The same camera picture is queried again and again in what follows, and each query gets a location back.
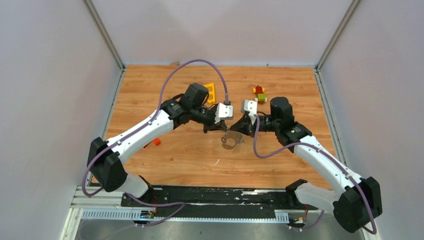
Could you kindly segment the metal keyring with keys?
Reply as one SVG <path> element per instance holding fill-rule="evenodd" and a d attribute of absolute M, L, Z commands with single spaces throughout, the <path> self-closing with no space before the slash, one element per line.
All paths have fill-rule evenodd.
<path fill-rule="evenodd" d="M 223 135 L 223 137 L 221 138 L 221 142 L 223 143 L 223 144 L 226 144 L 226 143 L 228 143 L 229 142 L 229 140 L 232 138 L 232 133 L 231 133 L 231 131 L 227 131 L 224 135 Z"/>

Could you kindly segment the grey metal carabiner plate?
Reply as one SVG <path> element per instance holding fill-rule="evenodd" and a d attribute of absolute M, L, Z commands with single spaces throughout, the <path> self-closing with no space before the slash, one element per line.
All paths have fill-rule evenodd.
<path fill-rule="evenodd" d="M 221 144 L 221 146 L 226 150 L 232 150 L 244 142 L 244 137 L 241 133 L 232 130 L 229 131 L 231 131 L 231 139 L 228 141 L 228 143 Z"/>

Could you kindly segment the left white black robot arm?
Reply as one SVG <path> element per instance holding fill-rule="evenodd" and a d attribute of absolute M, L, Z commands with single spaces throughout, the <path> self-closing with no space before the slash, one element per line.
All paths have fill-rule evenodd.
<path fill-rule="evenodd" d="M 208 89 L 192 83 L 185 93 L 165 100 L 149 117 L 127 131 L 103 140 L 95 138 L 89 148 L 87 168 L 106 192 L 121 191 L 133 195 L 140 206 L 149 206 L 153 193 L 148 183 L 128 173 L 124 164 L 154 139 L 169 133 L 189 121 L 203 125 L 203 132 L 227 131 L 225 121 L 232 119 L 234 108 L 229 102 L 205 106 Z"/>

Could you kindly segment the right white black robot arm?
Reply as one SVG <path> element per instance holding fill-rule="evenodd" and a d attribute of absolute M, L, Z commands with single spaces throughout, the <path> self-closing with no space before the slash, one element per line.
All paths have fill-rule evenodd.
<path fill-rule="evenodd" d="M 253 138 L 254 154 L 260 159 L 270 158 L 289 150 L 312 166 L 331 186 L 315 186 L 299 179 L 285 188 L 286 204 L 292 209 L 310 205 L 323 213 L 331 213 L 347 232 L 363 229 L 377 234 L 375 219 L 383 213 L 381 188 L 373 177 L 364 178 L 336 159 L 312 132 L 295 121 L 293 107 L 286 97 L 270 101 L 270 113 L 258 114 L 258 103 L 244 100 L 241 119 L 230 130 Z M 274 133 L 281 148 L 267 155 L 257 150 L 258 134 Z"/>

